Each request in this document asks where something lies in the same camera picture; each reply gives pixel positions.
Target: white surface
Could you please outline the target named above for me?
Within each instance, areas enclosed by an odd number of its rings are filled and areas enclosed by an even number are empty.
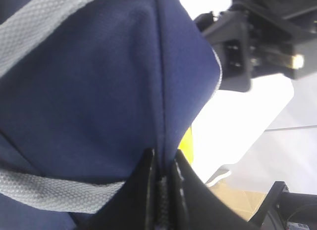
[[[268,192],[284,181],[290,192],[317,194],[317,129],[265,132],[231,166],[226,182],[243,190]]]
[[[317,125],[317,73],[293,81],[295,95],[269,129]]]
[[[247,93],[218,91],[192,125],[192,167],[203,182],[238,162],[293,97],[281,74],[253,79]]]
[[[180,2],[192,19],[202,13],[227,10],[231,5],[231,0],[180,0]]]

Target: gray strap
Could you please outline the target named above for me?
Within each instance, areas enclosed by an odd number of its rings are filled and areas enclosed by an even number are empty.
[[[31,0],[0,25],[0,77],[65,19],[93,0]],[[92,185],[0,169],[0,193],[51,211],[95,213],[123,185]]]
[[[0,193],[31,207],[93,214],[104,206],[124,182],[93,185],[37,177],[0,169]]]
[[[93,0],[31,0],[0,25],[0,77]]]

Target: navy blue bag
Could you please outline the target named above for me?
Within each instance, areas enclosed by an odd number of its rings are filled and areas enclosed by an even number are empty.
[[[32,0],[0,2],[3,40]],[[0,167],[106,184],[126,180],[147,147],[169,166],[219,80],[179,0],[91,0],[0,77]],[[0,230],[68,230],[89,217],[0,194]]]

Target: electrical cable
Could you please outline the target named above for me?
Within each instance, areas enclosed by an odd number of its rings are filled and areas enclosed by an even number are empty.
[[[307,204],[307,205],[304,205],[304,206],[302,206],[302,207],[297,208],[297,209],[286,219],[286,224],[287,224],[287,222],[288,222],[295,214],[301,212],[302,210],[308,209],[309,207],[312,207],[312,206],[317,206],[317,204]]]

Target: black machine part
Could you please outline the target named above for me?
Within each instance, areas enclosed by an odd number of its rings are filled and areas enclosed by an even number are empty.
[[[317,72],[317,0],[232,0],[217,21],[207,13],[195,22],[220,58],[222,90],[247,92],[258,76]]]
[[[119,192],[79,229],[287,230],[293,221],[317,230],[316,216],[316,195],[290,193],[275,182],[246,222],[200,181],[181,151],[162,176],[156,152],[147,149]]]

